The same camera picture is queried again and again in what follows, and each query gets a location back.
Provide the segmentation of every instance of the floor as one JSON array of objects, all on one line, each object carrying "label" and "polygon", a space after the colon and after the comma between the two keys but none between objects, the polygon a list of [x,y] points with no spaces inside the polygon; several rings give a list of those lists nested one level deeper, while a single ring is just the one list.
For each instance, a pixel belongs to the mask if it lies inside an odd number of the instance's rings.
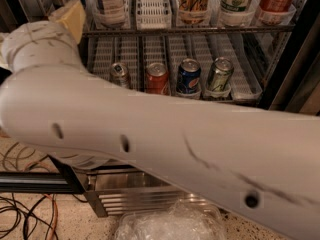
[{"label": "floor", "polygon": [[[13,139],[0,136],[0,172],[1,171],[55,171],[54,165],[46,155],[26,148]],[[11,193],[0,193],[0,198],[12,198]],[[40,194],[14,194],[15,200],[31,208],[43,196]],[[60,240],[111,240],[119,224],[119,217],[98,218],[88,203],[78,201],[72,195],[56,195],[58,208],[56,233]],[[4,238],[1,231],[9,229],[15,222],[16,212],[6,211],[7,204],[0,200],[0,239],[23,239],[22,218],[17,228]],[[52,217],[52,202],[45,198],[34,210],[34,214],[50,223]],[[285,238],[264,229],[247,220],[230,213],[222,214],[227,231],[227,240],[285,240]],[[29,232],[35,220],[30,219]],[[38,223],[34,232],[28,239],[46,239],[48,226]]]}]

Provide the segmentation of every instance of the pepsi can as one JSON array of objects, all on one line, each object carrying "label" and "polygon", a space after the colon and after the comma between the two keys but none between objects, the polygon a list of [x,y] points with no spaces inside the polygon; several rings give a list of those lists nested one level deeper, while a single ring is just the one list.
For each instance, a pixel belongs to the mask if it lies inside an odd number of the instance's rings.
[{"label": "pepsi can", "polygon": [[201,67],[198,61],[190,58],[184,59],[178,69],[176,91],[182,94],[196,93],[200,80]]}]

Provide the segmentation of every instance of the wire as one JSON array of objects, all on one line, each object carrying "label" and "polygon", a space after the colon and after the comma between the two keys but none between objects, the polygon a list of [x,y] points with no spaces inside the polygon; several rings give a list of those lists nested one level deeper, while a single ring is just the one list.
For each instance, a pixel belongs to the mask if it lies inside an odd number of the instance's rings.
[{"label": "wire", "polygon": [[79,197],[77,197],[76,195],[72,195],[75,199],[77,199],[80,203],[88,203],[87,200],[81,200]]},{"label": "wire", "polygon": [[57,223],[58,223],[58,206],[57,206],[57,203],[55,200],[55,195],[53,195],[53,197],[51,197],[50,195],[44,195],[44,196],[47,197],[48,199],[50,199],[52,202],[52,217],[51,217],[51,221],[50,221],[50,227],[48,227],[48,231],[49,231],[49,229],[51,229],[51,234],[50,234],[49,240],[52,240],[53,235],[55,233],[55,230],[57,228]]},{"label": "wire", "polygon": [[2,159],[2,161],[1,161],[1,164],[2,164],[2,167],[3,167],[6,171],[11,171],[11,170],[9,170],[8,167],[6,166],[6,161],[7,161],[7,158],[8,158],[8,156],[9,156],[10,152],[11,152],[16,146],[18,146],[18,145],[19,145],[19,142],[15,142],[15,143],[7,150],[7,152],[6,152],[5,154],[2,154],[2,153],[1,153],[1,155],[3,156],[3,159]]},{"label": "wire", "polygon": [[[55,232],[56,226],[57,226],[57,219],[58,219],[58,208],[56,203],[54,204],[55,206],[55,214],[52,216],[55,216],[56,219],[53,221],[54,225],[51,225],[51,223],[47,223],[46,221],[42,220],[41,218],[37,217],[34,213],[33,210],[36,209],[36,207],[38,207],[38,205],[46,198],[49,199],[51,198],[49,195],[43,196],[41,199],[39,199],[31,209],[28,209],[24,204],[22,204],[21,202],[17,201],[14,197],[14,194],[12,194],[11,199],[10,198],[6,198],[6,197],[2,197],[0,196],[0,201],[3,201],[5,203],[7,203],[7,206],[1,207],[0,208],[0,214],[4,213],[4,212],[9,212],[9,211],[15,211],[16,212],[16,218],[15,221],[13,223],[13,225],[11,226],[11,228],[9,229],[5,229],[5,230],[0,230],[0,239],[5,238],[6,236],[8,236],[11,232],[13,232],[20,224],[22,218],[24,217],[24,224],[23,224],[23,239],[28,239],[31,234],[34,232],[35,228],[37,227],[38,222],[42,222],[43,224],[47,225],[49,229],[54,229],[54,231],[51,232],[51,238],[49,238],[49,240],[53,239],[53,236],[56,237],[57,240],[59,240],[57,233]],[[33,226],[32,230],[29,231],[29,227],[28,227],[28,222],[29,222],[29,218],[32,217],[35,219],[35,225]]]},{"label": "wire", "polygon": [[41,197],[41,198],[31,207],[31,209],[29,210],[29,212],[28,212],[27,215],[25,216],[25,219],[24,219],[24,222],[23,222],[23,228],[22,228],[22,234],[23,234],[23,239],[24,239],[24,240],[28,240],[28,238],[29,238],[29,234],[28,234],[28,231],[29,231],[29,225],[28,225],[29,217],[30,217],[31,214],[33,213],[33,210],[34,210],[44,199],[46,199],[45,196]]},{"label": "wire", "polygon": [[[54,204],[52,202],[52,205],[51,205],[51,209],[52,209],[52,215],[51,215],[51,220],[50,220],[50,227],[52,228],[52,222],[53,222],[53,218],[54,218]],[[49,234],[49,231],[50,231],[50,227],[48,227],[48,230],[46,232],[46,236],[45,236],[45,240],[47,240],[47,237],[48,237],[48,234]]]},{"label": "wire", "polygon": [[[52,172],[54,169],[51,168],[49,165],[42,163],[46,158],[48,158],[48,155],[45,155],[44,157],[42,157],[41,159],[39,159],[38,161],[34,161],[31,163],[28,163],[26,166],[24,166],[23,170],[20,170],[19,168],[19,162],[22,160],[26,160],[30,157],[32,157],[35,153],[36,150],[32,149],[30,147],[23,147],[18,154],[15,157],[10,157],[10,154],[13,152],[13,150],[19,145],[19,142],[15,142],[6,152],[5,154],[0,152],[0,155],[3,157],[3,159],[1,160],[1,165],[4,168],[5,171],[17,171],[17,172],[21,172],[21,171],[31,171],[32,169],[35,168],[41,168],[41,169],[45,169],[48,172]],[[30,154],[24,155],[23,154],[26,152],[26,150],[31,150]]]}]

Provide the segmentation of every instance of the silver can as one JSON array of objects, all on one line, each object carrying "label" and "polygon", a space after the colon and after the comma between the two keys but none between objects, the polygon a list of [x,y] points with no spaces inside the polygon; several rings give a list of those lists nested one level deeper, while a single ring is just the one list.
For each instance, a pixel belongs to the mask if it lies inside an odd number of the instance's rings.
[{"label": "silver can", "polygon": [[219,57],[211,65],[206,87],[211,92],[223,92],[234,72],[230,60]]},{"label": "silver can", "polygon": [[110,68],[110,82],[131,89],[131,78],[125,63],[116,62]]}]

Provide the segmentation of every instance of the green can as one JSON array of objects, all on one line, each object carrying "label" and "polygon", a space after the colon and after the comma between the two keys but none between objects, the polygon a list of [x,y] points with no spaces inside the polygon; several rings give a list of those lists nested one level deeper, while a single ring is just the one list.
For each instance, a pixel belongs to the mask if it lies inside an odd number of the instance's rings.
[{"label": "green can", "polygon": [[230,60],[219,57],[211,65],[206,88],[211,92],[223,92],[234,72]]}]

